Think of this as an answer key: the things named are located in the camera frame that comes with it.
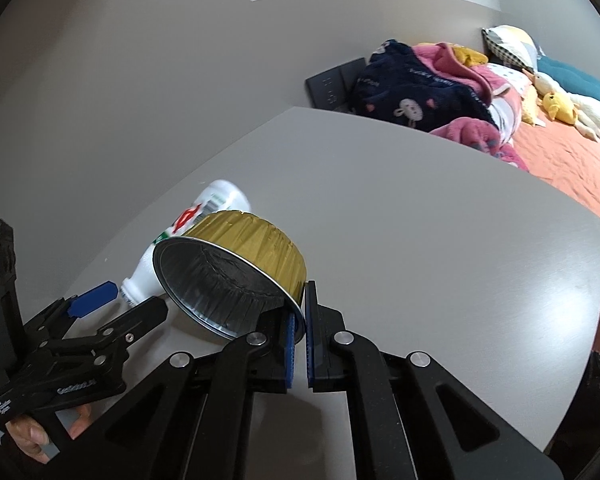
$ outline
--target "foil baking cup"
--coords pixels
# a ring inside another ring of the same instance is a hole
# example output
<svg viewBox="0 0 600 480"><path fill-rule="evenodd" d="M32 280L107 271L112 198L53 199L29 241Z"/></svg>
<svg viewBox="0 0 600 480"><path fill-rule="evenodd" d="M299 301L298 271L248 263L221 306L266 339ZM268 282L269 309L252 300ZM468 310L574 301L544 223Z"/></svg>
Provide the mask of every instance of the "foil baking cup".
<svg viewBox="0 0 600 480"><path fill-rule="evenodd" d="M171 299L191 318L228 339L253 332L261 312L300 310L304 258L275 225L241 211L219 211L179 237L160 241L154 269Z"/></svg>

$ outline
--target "blue gripper pad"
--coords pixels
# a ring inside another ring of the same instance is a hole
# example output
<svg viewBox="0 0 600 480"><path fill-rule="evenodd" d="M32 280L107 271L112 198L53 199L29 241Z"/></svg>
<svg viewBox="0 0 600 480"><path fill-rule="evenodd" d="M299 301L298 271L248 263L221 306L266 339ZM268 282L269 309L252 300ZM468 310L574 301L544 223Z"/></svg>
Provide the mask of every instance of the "blue gripper pad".
<svg viewBox="0 0 600 480"><path fill-rule="evenodd" d="M294 364L296 360L296 315L291 312L286 325L285 368L286 387L291 388L294 382Z"/></svg>
<svg viewBox="0 0 600 480"><path fill-rule="evenodd" d="M304 320L306 321L306 378L309 388L314 387L314 326L312 325L311 309L308 294L310 285L304 287Z"/></svg>
<svg viewBox="0 0 600 480"><path fill-rule="evenodd" d="M75 298L67 314L70 317L84 317L117 297L118 286L113 282L105 282Z"/></svg>

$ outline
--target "navy blue blanket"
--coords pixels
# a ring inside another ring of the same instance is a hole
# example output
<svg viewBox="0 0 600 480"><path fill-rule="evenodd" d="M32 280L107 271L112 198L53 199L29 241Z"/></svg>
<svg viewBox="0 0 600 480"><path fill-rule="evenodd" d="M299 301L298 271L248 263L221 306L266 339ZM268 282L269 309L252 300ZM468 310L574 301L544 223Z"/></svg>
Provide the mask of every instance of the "navy blue blanket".
<svg viewBox="0 0 600 480"><path fill-rule="evenodd" d="M358 115L430 132L460 117L495 126L475 91L429 70L413 49L389 40L371 56L350 96Z"/></svg>

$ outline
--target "finger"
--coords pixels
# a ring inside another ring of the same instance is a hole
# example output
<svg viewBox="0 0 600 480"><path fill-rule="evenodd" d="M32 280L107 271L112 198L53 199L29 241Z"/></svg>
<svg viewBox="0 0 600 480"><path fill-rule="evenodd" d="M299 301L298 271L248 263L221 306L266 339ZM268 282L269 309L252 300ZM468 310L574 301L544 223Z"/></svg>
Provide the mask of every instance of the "finger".
<svg viewBox="0 0 600 480"><path fill-rule="evenodd" d="M14 439L17 436L40 446L46 446L49 443L46 431L30 416L23 415L14 418L11 422L7 422L6 427Z"/></svg>
<svg viewBox="0 0 600 480"><path fill-rule="evenodd" d="M69 429L69 436L74 440L91 425L91 405L84 404L78 406L76 411L78 412L79 417Z"/></svg>
<svg viewBox="0 0 600 480"><path fill-rule="evenodd" d="M40 463L46 464L49 462L49 457L42 451L42 448L31 439L31 423L31 418L20 416L11 422L7 422L6 427L16 446L18 446L24 454Z"/></svg>
<svg viewBox="0 0 600 480"><path fill-rule="evenodd" d="M49 462L49 457L46 455L42 448L28 439L14 436L13 441L20 448L20 450L27 456L30 456L33 460L40 462L42 464L46 464Z"/></svg>

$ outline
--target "barcode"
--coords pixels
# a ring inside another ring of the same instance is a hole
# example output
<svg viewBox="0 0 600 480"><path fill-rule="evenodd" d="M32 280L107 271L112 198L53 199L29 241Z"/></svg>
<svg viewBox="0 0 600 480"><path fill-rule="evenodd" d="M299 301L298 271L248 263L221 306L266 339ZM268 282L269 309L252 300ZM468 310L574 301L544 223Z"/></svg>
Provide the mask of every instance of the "barcode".
<svg viewBox="0 0 600 480"><path fill-rule="evenodd" d="M222 206L226 203L226 200L223 197L218 195L212 195L211 198L206 202L202 211L196 218L196 223L200 222L205 216L210 215L211 213L215 213L220 211Z"/></svg>

